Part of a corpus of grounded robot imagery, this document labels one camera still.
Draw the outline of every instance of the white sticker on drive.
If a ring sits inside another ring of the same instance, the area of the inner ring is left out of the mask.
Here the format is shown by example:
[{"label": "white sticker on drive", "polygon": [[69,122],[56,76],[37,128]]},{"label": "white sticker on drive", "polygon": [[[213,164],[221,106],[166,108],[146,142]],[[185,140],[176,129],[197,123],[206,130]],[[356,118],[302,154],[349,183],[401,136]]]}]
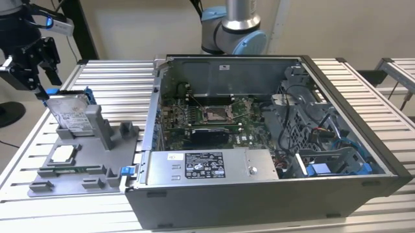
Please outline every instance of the white sticker on drive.
[{"label": "white sticker on drive", "polygon": [[218,70],[229,70],[230,69],[230,65],[220,65],[218,66]]},{"label": "white sticker on drive", "polygon": [[166,160],[182,160],[184,154],[181,153],[168,153]]}]

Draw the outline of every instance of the metal table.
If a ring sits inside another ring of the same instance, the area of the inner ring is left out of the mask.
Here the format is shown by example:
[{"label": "metal table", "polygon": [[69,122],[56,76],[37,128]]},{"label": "metal table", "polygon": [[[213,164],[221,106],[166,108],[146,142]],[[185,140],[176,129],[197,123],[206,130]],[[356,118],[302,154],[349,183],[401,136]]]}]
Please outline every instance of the metal table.
[{"label": "metal table", "polygon": [[376,66],[415,93],[415,58],[382,58]]},{"label": "metal table", "polygon": [[[378,138],[415,174],[415,125],[345,62],[313,60],[365,120]],[[102,116],[112,122],[145,124],[152,87],[150,61],[89,61],[77,65],[66,89],[93,90]],[[57,138],[57,123],[42,114],[9,165],[0,175],[0,229],[13,232],[148,232],[141,230],[122,194],[29,198],[27,184],[35,177]],[[140,141],[134,161],[140,160]],[[274,224],[181,230],[218,232],[361,233],[415,231],[415,181],[385,198],[368,201],[346,218]]]}]

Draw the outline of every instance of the motherboard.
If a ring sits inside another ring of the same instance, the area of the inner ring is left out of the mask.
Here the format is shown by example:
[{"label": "motherboard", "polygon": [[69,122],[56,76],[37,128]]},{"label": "motherboard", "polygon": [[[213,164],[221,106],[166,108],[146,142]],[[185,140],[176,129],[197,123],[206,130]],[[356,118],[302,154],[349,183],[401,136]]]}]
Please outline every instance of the motherboard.
[{"label": "motherboard", "polygon": [[168,99],[161,111],[165,150],[274,150],[260,102],[252,97]]}]

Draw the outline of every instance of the power supply label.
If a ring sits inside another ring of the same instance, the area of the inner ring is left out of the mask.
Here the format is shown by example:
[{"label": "power supply label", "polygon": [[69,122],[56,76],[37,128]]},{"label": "power supply label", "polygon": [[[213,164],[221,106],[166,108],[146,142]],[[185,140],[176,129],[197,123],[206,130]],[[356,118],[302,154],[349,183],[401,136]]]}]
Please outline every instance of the power supply label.
[{"label": "power supply label", "polygon": [[225,178],[221,152],[185,153],[184,163],[184,176],[188,179]]}]

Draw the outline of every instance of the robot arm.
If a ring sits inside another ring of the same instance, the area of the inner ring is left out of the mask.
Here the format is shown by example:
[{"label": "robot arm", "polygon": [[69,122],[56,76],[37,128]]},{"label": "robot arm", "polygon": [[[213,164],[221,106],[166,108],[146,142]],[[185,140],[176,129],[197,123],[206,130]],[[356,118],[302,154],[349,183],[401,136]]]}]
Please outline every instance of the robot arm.
[{"label": "robot arm", "polygon": [[[45,16],[46,24],[35,24],[33,15]],[[62,14],[29,4],[29,0],[0,2],[0,49],[6,59],[0,67],[0,77],[17,90],[31,91],[40,100],[46,100],[48,95],[40,84],[37,66],[44,69],[52,85],[61,85],[61,81],[54,40],[41,37],[38,29],[50,29],[61,22],[66,22]]]},{"label": "robot arm", "polygon": [[226,0],[226,6],[206,8],[201,14],[201,50],[209,54],[261,54],[265,33],[254,0]]}]

